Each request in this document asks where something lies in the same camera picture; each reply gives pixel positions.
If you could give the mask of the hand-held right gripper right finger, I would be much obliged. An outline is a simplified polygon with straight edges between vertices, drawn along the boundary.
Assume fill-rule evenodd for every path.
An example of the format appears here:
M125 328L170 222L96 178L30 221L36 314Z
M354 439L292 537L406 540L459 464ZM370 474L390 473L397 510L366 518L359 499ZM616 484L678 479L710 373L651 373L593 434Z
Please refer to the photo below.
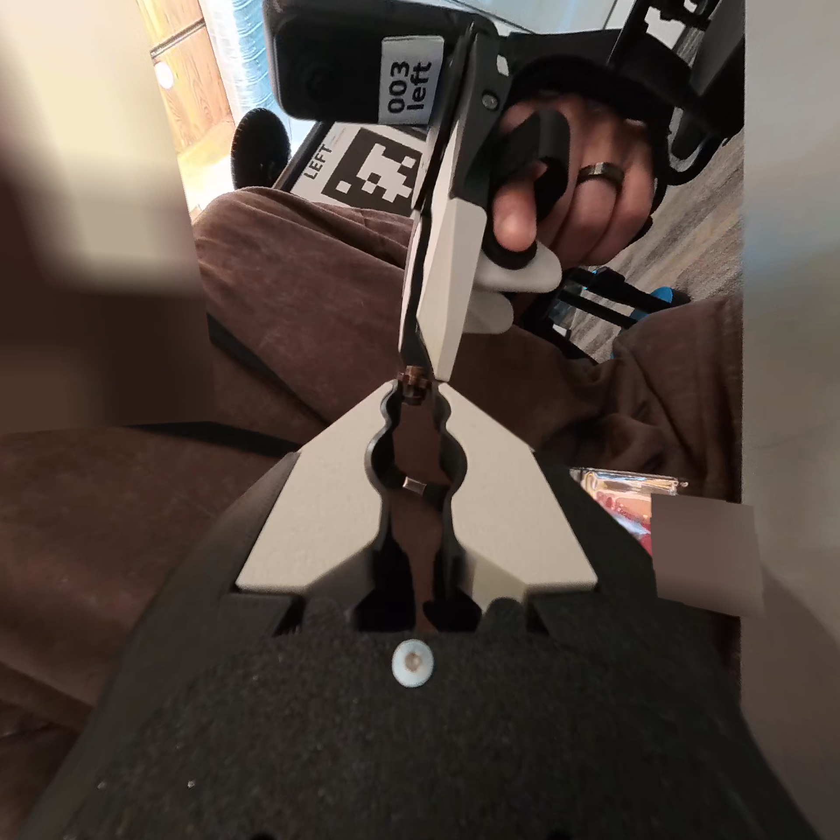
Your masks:
M436 583L484 612L497 599L590 592L597 577L532 449L442 383L435 397L442 507Z

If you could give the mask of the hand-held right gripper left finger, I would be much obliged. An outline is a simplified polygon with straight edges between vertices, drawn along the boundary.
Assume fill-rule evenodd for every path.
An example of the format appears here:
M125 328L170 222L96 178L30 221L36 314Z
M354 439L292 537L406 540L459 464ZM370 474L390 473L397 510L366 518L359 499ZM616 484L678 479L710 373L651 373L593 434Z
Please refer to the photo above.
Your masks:
M298 452L236 580L247 593L359 603L375 587L373 552L385 536L383 489L371 451L385 434L388 381Z

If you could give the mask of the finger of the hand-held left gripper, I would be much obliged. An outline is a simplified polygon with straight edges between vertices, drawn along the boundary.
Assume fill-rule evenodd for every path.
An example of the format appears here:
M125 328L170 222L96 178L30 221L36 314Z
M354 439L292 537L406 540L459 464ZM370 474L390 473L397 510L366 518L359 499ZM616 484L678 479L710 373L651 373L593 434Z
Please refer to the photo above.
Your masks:
M487 210L451 197L458 143L452 134L432 193L416 325L438 382L451 378L463 335Z
M404 368L415 368L422 375L429 376L431 364L424 340L417 327L417 311L424 288L425 258L431 220L419 210L412 214L413 229L408 245L404 270L402 309L398 352Z

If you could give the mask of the person's left hand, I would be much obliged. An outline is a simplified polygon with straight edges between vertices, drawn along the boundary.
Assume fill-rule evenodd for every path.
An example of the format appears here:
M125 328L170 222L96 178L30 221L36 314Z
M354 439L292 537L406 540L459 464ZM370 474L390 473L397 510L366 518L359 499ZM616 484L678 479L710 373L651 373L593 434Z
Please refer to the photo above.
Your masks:
M543 93L512 105L500 131L512 131L541 109L562 113L569 124L568 189L538 223L533 184L543 167L535 164L516 175L494 198L494 234L511 251L528 249L538 239L565 269L603 266L631 243L652 210L655 178L647 128L580 96Z

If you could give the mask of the clear badge holder red card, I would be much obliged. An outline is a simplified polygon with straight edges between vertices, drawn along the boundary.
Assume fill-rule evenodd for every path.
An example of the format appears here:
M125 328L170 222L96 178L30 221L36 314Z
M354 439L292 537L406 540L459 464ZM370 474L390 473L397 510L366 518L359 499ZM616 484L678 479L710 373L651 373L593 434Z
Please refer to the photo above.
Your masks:
M649 555L653 554L653 498L684 495L689 487L688 481L676 477L621 470L571 468L570 476Z

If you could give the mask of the black wheel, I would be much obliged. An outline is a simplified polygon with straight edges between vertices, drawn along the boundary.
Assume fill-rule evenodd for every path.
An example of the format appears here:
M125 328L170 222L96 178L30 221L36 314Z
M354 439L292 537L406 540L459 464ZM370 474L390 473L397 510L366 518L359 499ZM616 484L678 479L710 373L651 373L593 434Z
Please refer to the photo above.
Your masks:
M240 120L230 151L235 190L272 187L291 157L291 142L280 118L267 108L253 108Z

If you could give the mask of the brown trousers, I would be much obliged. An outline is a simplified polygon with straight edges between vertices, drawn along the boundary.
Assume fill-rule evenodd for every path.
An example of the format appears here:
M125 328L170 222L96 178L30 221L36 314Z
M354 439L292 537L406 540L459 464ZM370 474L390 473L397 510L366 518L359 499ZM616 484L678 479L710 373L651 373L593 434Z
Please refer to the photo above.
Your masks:
M277 378L213 348L217 417L303 444L396 373L411 225L258 188L194 226L212 317ZM454 388L572 466L741 496L742 304L652 315L614 359L572 361L516 325L469 335ZM72 742L167 571L264 457L131 428L2 436L2 752Z

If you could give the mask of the black white marker board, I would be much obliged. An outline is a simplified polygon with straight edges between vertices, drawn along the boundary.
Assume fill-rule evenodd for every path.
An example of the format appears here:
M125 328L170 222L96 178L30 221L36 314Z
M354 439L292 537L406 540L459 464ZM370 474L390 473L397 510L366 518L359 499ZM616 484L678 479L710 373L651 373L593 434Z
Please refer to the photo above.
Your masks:
M276 188L311 203L410 217L425 139L412 127L320 122Z

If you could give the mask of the wooden door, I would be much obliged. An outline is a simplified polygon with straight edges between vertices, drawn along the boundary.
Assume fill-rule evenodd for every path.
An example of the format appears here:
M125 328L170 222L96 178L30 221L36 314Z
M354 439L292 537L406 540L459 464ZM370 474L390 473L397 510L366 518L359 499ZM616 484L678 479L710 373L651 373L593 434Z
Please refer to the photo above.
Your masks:
M138 1L175 152L232 124L228 95L199 1Z

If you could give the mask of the black stand blue parts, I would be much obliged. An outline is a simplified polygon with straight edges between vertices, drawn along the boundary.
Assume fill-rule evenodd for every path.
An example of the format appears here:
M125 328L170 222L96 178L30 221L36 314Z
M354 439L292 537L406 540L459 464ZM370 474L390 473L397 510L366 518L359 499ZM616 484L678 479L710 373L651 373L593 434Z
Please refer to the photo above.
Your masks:
M630 307L633 313L630 316L623 315L582 296L581 291L589 291L599 298ZM623 275L612 268L588 270L579 267L563 273L557 290L539 295L521 315L520 325L531 334L551 343L565 358L595 364L590 355L555 329L553 312L558 305L580 310L609 322L624 332L650 314L684 306L690 302L690 297L682 290L661 287L655 292L645 292L627 282Z

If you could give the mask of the black metal frame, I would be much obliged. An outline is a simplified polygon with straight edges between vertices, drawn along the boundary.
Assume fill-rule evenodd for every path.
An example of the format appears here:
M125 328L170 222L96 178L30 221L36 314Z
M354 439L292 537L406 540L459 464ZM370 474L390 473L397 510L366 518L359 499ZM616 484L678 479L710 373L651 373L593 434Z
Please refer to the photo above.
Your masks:
M745 3L635 2L606 67L632 92L654 153L654 205L744 125Z

